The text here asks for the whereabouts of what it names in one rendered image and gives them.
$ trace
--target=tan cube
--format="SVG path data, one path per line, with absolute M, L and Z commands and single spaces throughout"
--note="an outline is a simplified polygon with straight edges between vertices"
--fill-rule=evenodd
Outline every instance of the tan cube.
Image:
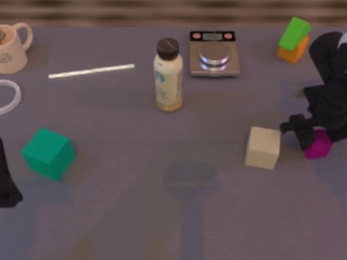
M 274 129 L 250 129 L 246 165 L 273 170 L 280 155 L 281 132 Z

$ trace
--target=orange cube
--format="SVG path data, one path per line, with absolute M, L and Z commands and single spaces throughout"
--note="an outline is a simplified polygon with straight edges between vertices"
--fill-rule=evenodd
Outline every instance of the orange cube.
M 309 40 L 310 40 L 309 35 L 306 35 L 305 38 L 303 38 L 302 41 L 299 42 L 298 46 L 296 46 L 295 49 L 291 51 L 286 50 L 282 47 L 279 47 L 278 53 L 277 53 L 278 58 L 281 58 L 293 64 L 297 63 L 298 60 L 305 53 L 307 45 L 309 44 Z

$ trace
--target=bottle label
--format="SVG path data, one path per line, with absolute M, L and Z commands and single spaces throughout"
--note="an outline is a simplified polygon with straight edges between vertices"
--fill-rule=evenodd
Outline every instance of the bottle label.
M 155 71 L 157 101 L 165 106 L 174 105 L 182 97 L 182 71 L 163 75 Z

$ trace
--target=tabletop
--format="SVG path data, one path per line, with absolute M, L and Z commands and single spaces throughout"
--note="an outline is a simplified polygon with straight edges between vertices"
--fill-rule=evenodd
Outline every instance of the tabletop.
M 306 53 L 277 58 L 284 27 L 232 27 L 241 75 L 189 75 L 189 27 L 34 28 L 27 66 L 2 75 L 21 104 L 0 117 L 12 177 L 24 196 L 0 210 L 6 260 L 345 260 L 346 143 L 307 161 L 282 138 L 273 171 L 244 165 L 252 126 L 278 128 L 307 109 L 295 88 L 321 83 Z M 344 28 L 313 28 L 320 34 Z M 156 108 L 156 43 L 176 38 L 183 106 Z M 135 68 L 49 79 L 52 73 L 134 63 Z M 0 105 L 12 93 L 1 89 Z M 77 158 L 60 182 L 20 151 L 40 127 L 71 139 Z

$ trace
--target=beige mug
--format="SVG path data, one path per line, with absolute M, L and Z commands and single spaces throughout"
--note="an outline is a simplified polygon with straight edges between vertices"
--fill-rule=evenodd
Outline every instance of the beige mug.
M 18 36 L 19 29 L 27 31 L 27 39 L 24 43 Z M 16 23 L 13 26 L 0 24 L 0 30 L 4 33 L 4 38 L 0 42 L 0 74 L 16 73 L 28 62 L 25 52 L 33 42 L 33 30 L 26 23 Z

